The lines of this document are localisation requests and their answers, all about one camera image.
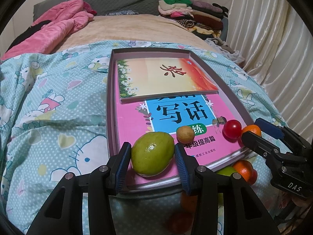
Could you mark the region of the orange tangerine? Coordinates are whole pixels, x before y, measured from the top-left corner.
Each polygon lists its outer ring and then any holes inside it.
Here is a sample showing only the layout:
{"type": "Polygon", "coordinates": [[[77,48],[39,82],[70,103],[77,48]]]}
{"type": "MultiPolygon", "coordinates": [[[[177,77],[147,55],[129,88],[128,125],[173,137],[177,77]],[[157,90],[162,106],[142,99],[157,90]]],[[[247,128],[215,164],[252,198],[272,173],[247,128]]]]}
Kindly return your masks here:
{"type": "Polygon", "coordinates": [[[181,193],[180,206],[189,213],[195,213],[197,205],[197,196],[189,196],[185,192],[181,193]]]}
{"type": "Polygon", "coordinates": [[[232,167],[241,174],[248,184],[253,185],[256,182],[258,174],[249,161],[239,160],[232,167]]]}
{"type": "Polygon", "coordinates": [[[258,136],[262,136],[262,131],[261,129],[255,125],[255,124],[252,124],[252,125],[248,125],[246,127],[244,127],[241,131],[241,134],[245,133],[245,132],[252,132],[258,136]]]}

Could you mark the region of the green mango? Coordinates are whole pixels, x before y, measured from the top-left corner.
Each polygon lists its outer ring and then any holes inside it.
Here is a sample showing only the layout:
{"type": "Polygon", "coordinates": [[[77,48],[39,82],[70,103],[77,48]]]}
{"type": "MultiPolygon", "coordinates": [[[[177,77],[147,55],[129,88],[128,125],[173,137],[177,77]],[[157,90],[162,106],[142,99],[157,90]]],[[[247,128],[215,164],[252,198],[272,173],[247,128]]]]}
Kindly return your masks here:
{"type": "Polygon", "coordinates": [[[144,177],[163,172],[174,155],[174,139],[165,132],[149,132],[134,143],[131,150],[133,170],[144,177]]]}
{"type": "Polygon", "coordinates": [[[216,171],[215,173],[223,176],[231,176],[233,173],[237,173],[237,171],[232,166],[227,166],[216,171]]]}

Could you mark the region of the cherry tomato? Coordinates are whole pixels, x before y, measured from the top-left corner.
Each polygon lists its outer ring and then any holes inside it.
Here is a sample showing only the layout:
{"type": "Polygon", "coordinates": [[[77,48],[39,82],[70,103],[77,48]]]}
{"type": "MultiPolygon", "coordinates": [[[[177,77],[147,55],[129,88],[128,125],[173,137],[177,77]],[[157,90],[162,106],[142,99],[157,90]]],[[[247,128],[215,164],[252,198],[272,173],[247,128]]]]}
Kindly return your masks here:
{"type": "Polygon", "coordinates": [[[223,127],[223,134],[229,139],[237,139],[241,135],[241,123],[235,119],[228,120],[223,127]]]}
{"type": "Polygon", "coordinates": [[[189,213],[177,212],[169,219],[168,229],[173,234],[183,234],[192,227],[193,217],[189,213]]]}

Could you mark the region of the brown longan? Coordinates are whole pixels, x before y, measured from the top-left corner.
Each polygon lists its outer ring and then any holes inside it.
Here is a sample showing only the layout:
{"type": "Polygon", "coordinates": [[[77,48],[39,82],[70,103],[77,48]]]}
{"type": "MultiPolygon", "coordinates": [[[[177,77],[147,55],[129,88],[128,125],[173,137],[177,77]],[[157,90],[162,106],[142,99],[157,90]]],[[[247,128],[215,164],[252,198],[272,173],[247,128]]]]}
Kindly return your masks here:
{"type": "Polygon", "coordinates": [[[176,137],[180,143],[189,144],[193,141],[195,133],[189,126],[181,126],[176,130],[176,137]]]}

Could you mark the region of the pink workbook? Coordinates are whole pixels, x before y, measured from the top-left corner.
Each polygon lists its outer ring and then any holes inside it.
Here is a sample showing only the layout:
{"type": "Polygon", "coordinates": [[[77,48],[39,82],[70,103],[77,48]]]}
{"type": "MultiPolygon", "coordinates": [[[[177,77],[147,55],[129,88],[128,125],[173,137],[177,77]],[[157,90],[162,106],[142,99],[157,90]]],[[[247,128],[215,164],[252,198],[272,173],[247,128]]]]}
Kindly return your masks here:
{"type": "Polygon", "coordinates": [[[249,112],[238,98],[222,94],[176,96],[115,106],[119,143],[135,141],[148,132],[165,132],[176,138],[181,126],[193,129],[195,137],[185,146],[200,165],[213,171],[243,158],[248,150],[238,140],[226,139],[222,129],[228,120],[245,127],[253,123],[249,112]]]}

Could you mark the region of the blue hello kitty quilt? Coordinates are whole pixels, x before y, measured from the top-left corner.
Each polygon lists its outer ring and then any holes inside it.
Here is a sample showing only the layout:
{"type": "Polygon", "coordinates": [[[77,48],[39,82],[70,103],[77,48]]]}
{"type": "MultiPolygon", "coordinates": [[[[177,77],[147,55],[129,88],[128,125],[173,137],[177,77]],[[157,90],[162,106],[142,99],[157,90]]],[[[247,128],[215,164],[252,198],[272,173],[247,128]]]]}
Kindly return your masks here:
{"type": "Polygon", "coordinates": [[[190,50],[231,87],[253,119],[284,119],[257,82],[212,48],[108,40],[51,55],[23,54],[1,63],[1,213],[26,233],[67,172],[106,163],[106,93],[116,48],[190,50]]]}

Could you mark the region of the cream curtain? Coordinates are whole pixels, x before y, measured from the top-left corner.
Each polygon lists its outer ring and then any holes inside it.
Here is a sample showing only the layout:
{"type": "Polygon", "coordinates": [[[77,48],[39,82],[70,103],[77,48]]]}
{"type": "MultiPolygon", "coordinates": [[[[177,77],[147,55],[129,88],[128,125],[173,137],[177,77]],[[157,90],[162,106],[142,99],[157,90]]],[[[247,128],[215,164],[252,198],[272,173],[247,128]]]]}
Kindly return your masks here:
{"type": "Polygon", "coordinates": [[[232,0],[227,42],[286,123],[312,135],[312,36],[286,0],[232,0]]]}

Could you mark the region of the white crumpled cloth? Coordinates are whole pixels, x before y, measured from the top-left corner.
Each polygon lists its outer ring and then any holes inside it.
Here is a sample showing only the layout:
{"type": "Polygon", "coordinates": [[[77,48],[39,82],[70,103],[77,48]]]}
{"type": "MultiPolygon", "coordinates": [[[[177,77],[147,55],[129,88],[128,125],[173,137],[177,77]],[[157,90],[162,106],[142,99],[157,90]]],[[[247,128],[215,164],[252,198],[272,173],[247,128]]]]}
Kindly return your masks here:
{"type": "Polygon", "coordinates": [[[233,50],[221,38],[206,38],[204,41],[211,47],[215,48],[219,54],[222,54],[237,65],[241,66],[245,62],[245,58],[242,56],[241,52],[233,50]]]}

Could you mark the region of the pile of folded clothes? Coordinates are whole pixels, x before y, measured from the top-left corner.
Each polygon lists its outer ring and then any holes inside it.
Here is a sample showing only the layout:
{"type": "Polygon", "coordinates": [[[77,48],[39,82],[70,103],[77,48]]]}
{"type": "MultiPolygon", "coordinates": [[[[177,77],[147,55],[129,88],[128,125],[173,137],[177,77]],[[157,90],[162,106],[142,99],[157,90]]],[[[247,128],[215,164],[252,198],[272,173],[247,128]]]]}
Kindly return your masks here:
{"type": "Polygon", "coordinates": [[[224,6],[195,0],[159,0],[158,11],[160,16],[178,23],[202,40],[226,38],[229,10],[224,6]]]}

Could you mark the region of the orange cream book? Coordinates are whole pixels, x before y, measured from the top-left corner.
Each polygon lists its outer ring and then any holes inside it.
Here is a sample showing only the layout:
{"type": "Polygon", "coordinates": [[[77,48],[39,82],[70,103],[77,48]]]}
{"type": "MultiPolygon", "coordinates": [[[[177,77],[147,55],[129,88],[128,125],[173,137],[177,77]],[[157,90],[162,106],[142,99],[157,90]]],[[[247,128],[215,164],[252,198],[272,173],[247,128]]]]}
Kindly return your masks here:
{"type": "Polygon", "coordinates": [[[217,93],[218,87],[189,58],[130,58],[117,61],[121,103],[189,93],[217,93]]]}

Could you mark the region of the black garment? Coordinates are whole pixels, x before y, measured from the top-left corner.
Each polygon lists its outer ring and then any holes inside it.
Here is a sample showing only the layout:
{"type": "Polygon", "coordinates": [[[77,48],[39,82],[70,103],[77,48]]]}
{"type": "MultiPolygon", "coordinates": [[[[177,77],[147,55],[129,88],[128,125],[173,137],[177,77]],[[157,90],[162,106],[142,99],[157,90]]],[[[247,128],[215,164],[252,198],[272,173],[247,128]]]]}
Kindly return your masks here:
{"type": "Polygon", "coordinates": [[[45,20],[42,21],[34,26],[30,26],[27,28],[27,30],[23,33],[21,33],[19,36],[17,36],[13,42],[10,44],[10,46],[8,47],[7,51],[9,51],[12,47],[20,44],[22,41],[26,40],[27,38],[29,38],[30,36],[32,36],[33,34],[35,34],[37,31],[41,30],[41,28],[44,25],[47,25],[51,23],[51,20],[45,20]]]}

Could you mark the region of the pink quilt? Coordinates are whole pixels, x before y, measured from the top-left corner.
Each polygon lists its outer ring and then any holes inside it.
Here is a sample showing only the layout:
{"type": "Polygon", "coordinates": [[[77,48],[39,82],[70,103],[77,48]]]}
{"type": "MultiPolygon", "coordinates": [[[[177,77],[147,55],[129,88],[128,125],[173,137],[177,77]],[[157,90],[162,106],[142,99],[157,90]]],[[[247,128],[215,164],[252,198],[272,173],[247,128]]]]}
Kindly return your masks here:
{"type": "Polygon", "coordinates": [[[97,12],[84,0],[59,3],[39,16],[31,26],[51,20],[41,30],[12,47],[1,56],[1,61],[26,53],[50,54],[66,37],[83,29],[97,12]]]}

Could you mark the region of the beige bed blanket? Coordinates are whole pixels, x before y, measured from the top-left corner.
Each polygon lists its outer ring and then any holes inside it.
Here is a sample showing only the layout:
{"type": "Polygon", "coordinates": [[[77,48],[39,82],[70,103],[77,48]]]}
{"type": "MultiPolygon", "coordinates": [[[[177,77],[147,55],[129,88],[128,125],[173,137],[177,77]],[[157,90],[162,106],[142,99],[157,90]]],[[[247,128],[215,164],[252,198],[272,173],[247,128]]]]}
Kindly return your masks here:
{"type": "Polygon", "coordinates": [[[65,38],[52,52],[104,40],[179,43],[217,51],[179,23],[150,14],[96,16],[83,29],[65,38]]]}

